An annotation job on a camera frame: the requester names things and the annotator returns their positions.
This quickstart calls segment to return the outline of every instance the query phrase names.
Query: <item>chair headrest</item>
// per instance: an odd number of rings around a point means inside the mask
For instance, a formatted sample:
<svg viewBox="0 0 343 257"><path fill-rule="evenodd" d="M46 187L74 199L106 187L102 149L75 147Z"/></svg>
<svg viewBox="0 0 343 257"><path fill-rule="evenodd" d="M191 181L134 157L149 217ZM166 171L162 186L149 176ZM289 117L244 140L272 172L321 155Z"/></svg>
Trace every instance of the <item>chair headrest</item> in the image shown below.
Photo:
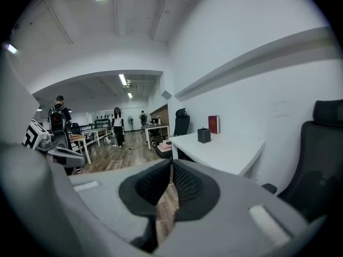
<svg viewBox="0 0 343 257"><path fill-rule="evenodd" d="M186 108L177 110L175 116L176 117L187 117Z"/></svg>
<svg viewBox="0 0 343 257"><path fill-rule="evenodd" d="M316 101L313 120L328 126L343 126L343 100Z"/></svg>

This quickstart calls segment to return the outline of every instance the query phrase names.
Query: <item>man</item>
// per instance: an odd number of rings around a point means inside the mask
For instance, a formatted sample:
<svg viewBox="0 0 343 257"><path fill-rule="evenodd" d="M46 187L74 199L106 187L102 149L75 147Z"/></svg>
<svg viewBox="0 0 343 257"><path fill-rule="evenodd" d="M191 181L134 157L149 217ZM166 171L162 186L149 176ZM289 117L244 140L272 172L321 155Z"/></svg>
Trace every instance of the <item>man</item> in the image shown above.
<svg viewBox="0 0 343 257"><path fill-rule="evenodd" d="M144 129L144 125L146 124L146 121L148 120L148 115L144 113L144 110L141 111L141 114L139 115L141 127L140 127L140 132L142 133Z"/></svg>
<svg viewBox="0 0 343 257"><path fill-rule="evenodd" d="M66 126L68 124L70 124L70 120L71 120L71 117L70 117L70 114L69 114L69 110L63 105L64 103L64 98L63 96L59 95L57 98L56 98L56 103L55 105L53 106L53 108L55 109L61 109L62 113L64 114L65 116L65 119L66 119ZM51 113L51 111L53 110L53 108L50 108L49 109L49 112L48 112L48 121L49 121L49 114ZM71 143L70 143L70 139L69 139L69 135L68 135L68 131L66 129L66 126L64 128L64 133L66 135L66 140L67 140L67 143L68 143L68 149L72 150L72 147L71 147ZM76 171L78 173L81 173L82 169L80 167L77 167L76 168ZM67 175L71 175L72 172L73 172L73 168L68 168L68 169L65 169L65 172L67 173Z"/></svg>

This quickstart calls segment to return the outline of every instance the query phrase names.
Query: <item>white desk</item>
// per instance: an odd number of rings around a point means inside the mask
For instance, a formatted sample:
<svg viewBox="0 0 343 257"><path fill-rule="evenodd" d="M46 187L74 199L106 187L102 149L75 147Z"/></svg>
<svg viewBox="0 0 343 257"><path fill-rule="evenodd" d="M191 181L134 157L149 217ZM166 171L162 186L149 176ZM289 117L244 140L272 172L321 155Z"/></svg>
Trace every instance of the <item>white desk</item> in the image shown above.
<svg viewBox="0 0 343 257"><path fill-rule="evenodd" d="M197 163L243 176L262 152L264 139L247 135L211 133L211 142L198 142L198 133L171 137L173 159L177 148Z"/></svg>
<svg viewBox="0 0 343 257"><path fill-rule="evenodd" d="M144 129L145 129L145 137L146 137L146 140L148 141L148 147L149 147L149 150L151 150L151 146L150 146L150 139L149 139L149 130L155 130L155 129L162 129L166 127L167 128L167 132L168 132L168 137L170 135L169 133L169 125L166 125L166 124L146 124L144 125Z"/></svg>
<svg viewBox="0 0 343 257"><path fill-rule="evenodd" d="M94 128L92 130L87 130L87 131L82 131L82 133L84 135L86 134L90 134L90 133L93 133L95 132L96 133L96 140L98 141L98 147L100 148L100 138L99 138L99 131L105 131L106 130L106 134L107 134L107 128L106 127L102 127L102 128Z"/></svg>

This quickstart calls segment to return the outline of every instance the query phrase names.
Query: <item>desk leg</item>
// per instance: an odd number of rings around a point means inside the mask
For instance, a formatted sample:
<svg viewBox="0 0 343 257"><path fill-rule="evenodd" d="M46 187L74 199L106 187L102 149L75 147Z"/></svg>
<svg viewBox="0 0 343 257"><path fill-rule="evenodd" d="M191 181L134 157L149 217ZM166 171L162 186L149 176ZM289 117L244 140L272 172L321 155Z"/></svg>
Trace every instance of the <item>desk leg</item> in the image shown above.
<svg viewBox="0 0 343 257"><path fill-rule="evenodd" d="M88 149L87 149L86 139L85 138L83 139L83 142L84 142L84 146L85 146L85 153L86 153L86 156L87 156L88 164L91 164L91 159L90 159L90 155L88 153Z"/></svg>
<svg viewBox="0 0 343 257"><path fill-rule="evenodd" d="M83 155L83 153L82 153L82 148L81 148L81 144L80 144L80 141L77 141L77 144L79 145L79 150L80 150L80 153Z"/></svg>
<svg viewBox="0 0 343 257"><path fill-rule="evenodd" d="M145 129L145 137L146 137L146 140L148 141L148 148L149 148L149 150L151 150L148 129Z"/></svg>
<svg viewBox="0 0 343 257"><path fill-rule="evenodd" d="M173 160L178 159L177 147L173 143L171 144L171 149L173 152Z"/></svg>
<svg viewBox="0 0 343 257"><path fill-rule="evenodd" d="M99 132L96 132L96 139L98 140L98 147L100 148Z"/></svg>

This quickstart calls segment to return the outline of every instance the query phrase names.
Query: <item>black box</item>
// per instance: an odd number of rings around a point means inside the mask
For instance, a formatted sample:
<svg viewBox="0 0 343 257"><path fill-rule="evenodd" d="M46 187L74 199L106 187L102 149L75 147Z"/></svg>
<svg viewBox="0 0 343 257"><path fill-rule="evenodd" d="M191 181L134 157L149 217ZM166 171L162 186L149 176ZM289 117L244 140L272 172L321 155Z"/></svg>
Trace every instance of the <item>black box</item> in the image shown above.
<svg viewBox="0 0 343 257"><path fill-rule="evenodd" d="M211 142L211 131L209 128L200 128L198 130L198 141L200 143Z"/></svg>

